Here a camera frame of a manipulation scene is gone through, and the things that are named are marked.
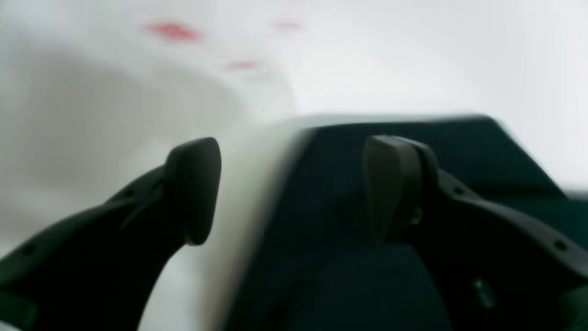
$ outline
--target white surface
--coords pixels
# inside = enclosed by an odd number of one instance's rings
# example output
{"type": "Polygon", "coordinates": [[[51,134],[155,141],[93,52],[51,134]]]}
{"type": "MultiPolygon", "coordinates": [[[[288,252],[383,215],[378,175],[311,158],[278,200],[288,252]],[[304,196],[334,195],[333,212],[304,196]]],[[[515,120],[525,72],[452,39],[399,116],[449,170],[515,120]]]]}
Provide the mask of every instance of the white surface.
{"type": "Polygon", "coordinates": [[[580,0],[5,0],[0,253],[215,135],[213,233],[170,261],[141,326],[209,330],[297,137],[288,120],[315,114],[490,114],[585,190],[587,13],[580,0]],[[205,38],[172,41],[161,22],[205,38]]]}

